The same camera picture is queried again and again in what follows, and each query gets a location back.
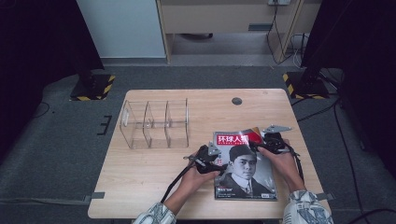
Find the wooden table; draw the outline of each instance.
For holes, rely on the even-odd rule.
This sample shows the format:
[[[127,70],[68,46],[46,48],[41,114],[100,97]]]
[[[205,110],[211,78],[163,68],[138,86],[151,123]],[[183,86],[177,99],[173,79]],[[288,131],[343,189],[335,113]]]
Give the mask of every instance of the wooden table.
[[[232,99],[242,99],[234,105]],[[303,136],[290,106],[288,95],[281,89],[228,90],[142,90],[128,91],[125,100],[185,100],[189,107],[187,148],[130,149],[120,131],[120,117],[113,133],[95,192],[103,199],[92,199],[91,218],[136,218],[161,200],[169,184],[187,165],[184,156],[207,145],[214,131],[261,129],[271,124],[293,129],[282,133],[301,155],[305,184],[315,193],[322,187],[309,156]],[[277,202],[215,201],[213,181],[205,183],[183,206],[179,219],[266,219],[282,218],[289,191],[275,171]],[[326,201],[322,201],[330,210]]]

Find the yellow black hazard tape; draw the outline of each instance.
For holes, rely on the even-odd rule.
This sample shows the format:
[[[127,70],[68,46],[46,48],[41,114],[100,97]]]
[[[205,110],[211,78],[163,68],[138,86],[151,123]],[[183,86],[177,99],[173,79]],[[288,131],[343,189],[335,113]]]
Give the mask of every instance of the yellow black hazard tape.
[[[78,83],[70,95],[70,100],[90,101],[106,99],[116,77],[113,75],[96,75],[94,78],[96,81],[95,90],[87,91],[86,89],[81,88],[81,84]]]
[[[289,95],[292,99],[327,99],[327,98],[329,98],[328,94],[297,94],[294,91],[293,85],[290,81],[288,74],[283,74],[283,80],[286,83],[286,87],[288,88]]]

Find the magazine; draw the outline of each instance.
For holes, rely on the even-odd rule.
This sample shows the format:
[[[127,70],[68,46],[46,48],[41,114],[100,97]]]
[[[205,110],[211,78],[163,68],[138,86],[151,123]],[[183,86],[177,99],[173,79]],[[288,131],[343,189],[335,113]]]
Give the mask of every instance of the magazine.
[[[271,162],[251,150],[248,140],[262,142],[259,128],[240,132],[214,132],[214,146],[220,154],[216,165],[228,164],[215,178],[216,200],[277,200]]]

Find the hand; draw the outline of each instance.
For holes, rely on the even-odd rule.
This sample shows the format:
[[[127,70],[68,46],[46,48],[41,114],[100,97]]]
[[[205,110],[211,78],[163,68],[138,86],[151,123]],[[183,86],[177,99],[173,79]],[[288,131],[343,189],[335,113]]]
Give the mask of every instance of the hand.
[[[280,154],[274,154],[263,147],[258,147],[260,153],[268,158],[279,173],[283,176],[286,183],[288,184],[289,191],[294,192],[295,190],[305,190],[304,181],[300,178],[296,163],[291,153],[284,152]]]
[[[201,175],[195,166],[183,175],[177,190],[163,203],[174,215],[180,211],[184,203],[195,193],[206,181],[214,179],[219,171]]]

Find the black stand base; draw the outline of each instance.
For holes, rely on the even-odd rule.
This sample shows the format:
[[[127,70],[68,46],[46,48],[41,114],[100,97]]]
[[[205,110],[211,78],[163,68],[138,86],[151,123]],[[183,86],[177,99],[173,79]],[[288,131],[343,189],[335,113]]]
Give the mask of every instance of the black stand base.
[[[288,87],[291,98],[329,98],[329,92],[323,81],[316,79],[311,85],[302,82],[303,72],[288,72],[283,75],[283,79]]]
[[[95,80],[94,87],[89,90],[81,81],[78,80],[75,88],[70,94],[72,101],[89,101],[89,100],[103,100],[107,97],[115,76],[112,75],[93,75]]]

